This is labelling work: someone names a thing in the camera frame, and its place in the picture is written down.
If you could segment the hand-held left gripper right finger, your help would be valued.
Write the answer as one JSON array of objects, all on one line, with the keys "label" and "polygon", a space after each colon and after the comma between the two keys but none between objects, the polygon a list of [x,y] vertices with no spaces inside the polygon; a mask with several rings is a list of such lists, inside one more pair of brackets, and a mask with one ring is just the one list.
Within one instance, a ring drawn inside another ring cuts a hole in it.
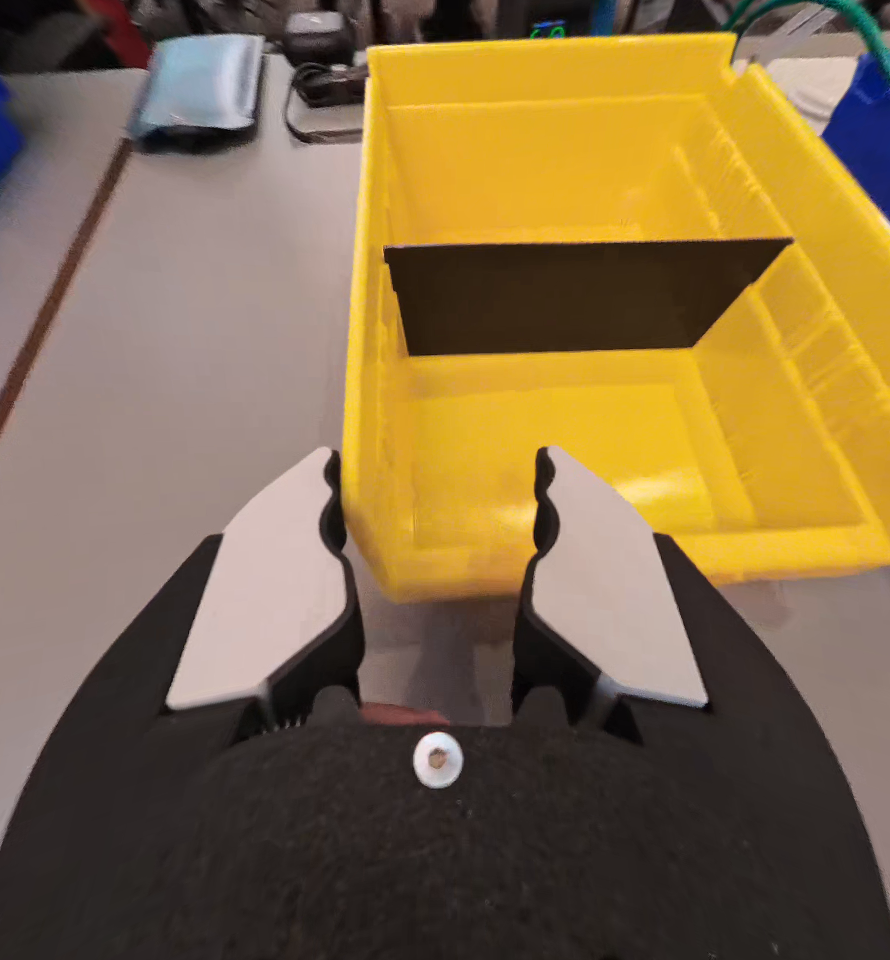
[{"label": "hand-held left gripper right finger", "polygon": [[513,634],[512,703],[551,688],[571,724],[605,726],[625,698],[710,703],[648,522],[559,446],[535,460],[535,553]]}]

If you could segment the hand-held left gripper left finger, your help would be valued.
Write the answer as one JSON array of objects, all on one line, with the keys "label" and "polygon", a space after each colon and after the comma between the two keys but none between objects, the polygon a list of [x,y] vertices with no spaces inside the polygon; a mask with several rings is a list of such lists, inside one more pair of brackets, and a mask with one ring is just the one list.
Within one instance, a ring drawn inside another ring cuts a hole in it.
[{"label": "hand-held left gripper left finger", "polygon": [[300,724],[319,691],[358,699],[364,631],[344,554],[338,452],[319,447],[224,528],[165,697],[171,712],[256,701]]}]

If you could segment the yellow plastic bin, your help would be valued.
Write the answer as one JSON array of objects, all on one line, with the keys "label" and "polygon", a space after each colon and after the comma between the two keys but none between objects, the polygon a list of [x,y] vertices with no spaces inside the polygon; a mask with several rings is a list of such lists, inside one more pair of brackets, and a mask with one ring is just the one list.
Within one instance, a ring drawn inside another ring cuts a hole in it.
[{"label": "yellow plastic bin", "polygon": [[[343,439],[398,602],[514,594],[560,447],[719,584],[890,566],[890,223],[721,32],[368,54]],[[689,349],[410,356],[386,246],[791,237]]]}]

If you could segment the black bin divider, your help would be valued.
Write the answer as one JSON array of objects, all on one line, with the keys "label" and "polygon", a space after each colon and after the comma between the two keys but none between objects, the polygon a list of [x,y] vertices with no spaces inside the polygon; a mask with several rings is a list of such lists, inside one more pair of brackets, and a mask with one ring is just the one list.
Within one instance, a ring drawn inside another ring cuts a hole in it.
[{"label": "black bin divider", "polygon": [[688,350],[791,237],[386,246],[410,356]]}]

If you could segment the grey-blue pouch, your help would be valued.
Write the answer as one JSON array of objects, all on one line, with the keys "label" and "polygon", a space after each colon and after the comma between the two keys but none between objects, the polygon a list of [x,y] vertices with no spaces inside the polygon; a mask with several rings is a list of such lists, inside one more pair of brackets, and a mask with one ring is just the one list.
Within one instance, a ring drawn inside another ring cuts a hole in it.
[{"label": "grey-blue pouch", "polygon": [[265,40],[252,33],[161,41],[127,124],[145,154],[213,154],[259,129]]}]

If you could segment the black power adapter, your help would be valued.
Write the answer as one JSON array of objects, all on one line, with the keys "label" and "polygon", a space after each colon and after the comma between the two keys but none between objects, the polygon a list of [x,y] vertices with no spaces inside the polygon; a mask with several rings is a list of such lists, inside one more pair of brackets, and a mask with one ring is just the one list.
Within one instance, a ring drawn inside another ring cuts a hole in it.
[{"label": "black power adapter", "polygon": [[307,146],[351,143],[360,127],[309,128],[292,118],[295,99],[309,111],[360,107],[369,78],[365,62],[355,60],[351,19],[337,9],[296,11],[285,22],[282,50],[293,72],[285,93],[282,118],[290,137]]}]

